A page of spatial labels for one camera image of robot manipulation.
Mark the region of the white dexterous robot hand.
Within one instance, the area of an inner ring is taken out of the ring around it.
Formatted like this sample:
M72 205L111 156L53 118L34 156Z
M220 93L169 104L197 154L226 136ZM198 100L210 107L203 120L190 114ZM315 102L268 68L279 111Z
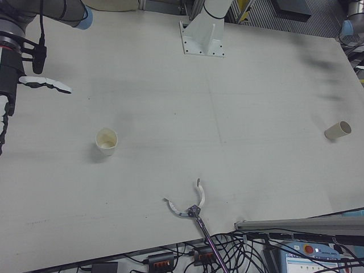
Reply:
M46 77L26 76L20 54L1 47L1 145L5 144L9 117L15 111L18 84L35 89L46 86L60 93L72 93L72 88L62 82Z

